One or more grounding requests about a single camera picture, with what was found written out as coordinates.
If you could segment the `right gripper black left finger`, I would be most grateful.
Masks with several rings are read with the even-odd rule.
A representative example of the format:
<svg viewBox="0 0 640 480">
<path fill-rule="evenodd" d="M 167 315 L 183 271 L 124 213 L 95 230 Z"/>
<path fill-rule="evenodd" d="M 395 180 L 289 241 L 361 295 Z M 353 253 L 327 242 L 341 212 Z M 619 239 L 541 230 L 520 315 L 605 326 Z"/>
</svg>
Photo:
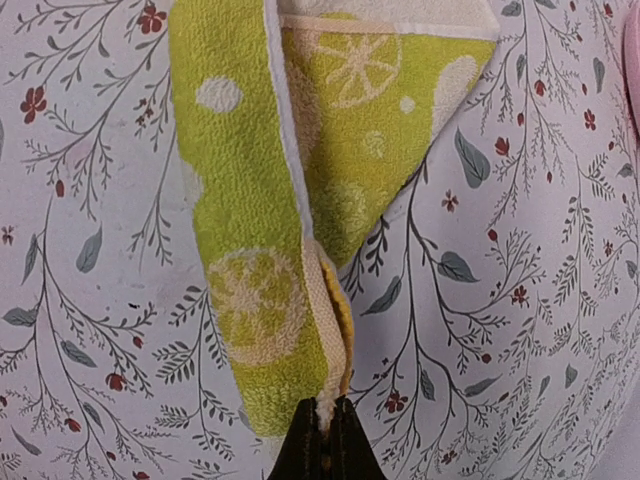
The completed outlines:
<svg viewBox="0 0 640 480">
<path fill-rule="evenodd" d="M 316 400 L 301 400 L 268 480 L 320 480 L 323 437 L 319 430 Z"/>
</svg>

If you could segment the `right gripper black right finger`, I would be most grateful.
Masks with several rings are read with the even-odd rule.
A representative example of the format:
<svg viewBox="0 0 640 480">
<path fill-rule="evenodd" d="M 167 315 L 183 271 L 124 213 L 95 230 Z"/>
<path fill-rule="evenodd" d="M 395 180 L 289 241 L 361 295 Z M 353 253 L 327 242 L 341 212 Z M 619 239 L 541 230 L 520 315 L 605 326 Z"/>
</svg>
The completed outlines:
<svg viewBox="0 0 640 480">
<path fill-rule="evenodd" d="M 357 412 L 345 396 L 336 401 L 325 452 L 325 479 L 383 479 Z"/>
</svg>

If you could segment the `yellow patterned towel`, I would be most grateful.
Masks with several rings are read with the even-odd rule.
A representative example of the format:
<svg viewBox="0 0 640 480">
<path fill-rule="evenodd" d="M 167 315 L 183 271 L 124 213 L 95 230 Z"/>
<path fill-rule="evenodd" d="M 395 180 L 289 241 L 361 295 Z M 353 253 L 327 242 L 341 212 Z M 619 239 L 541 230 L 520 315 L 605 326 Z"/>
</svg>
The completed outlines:
<svg viewBox="0 0 640 480">
<path fill-rule="evenodd" d="M 174 115 L 210 299 L 250 429 L 349 384 L 338 272 L 473 88 L 486 1 L 177 1 Z"/>
</svg>

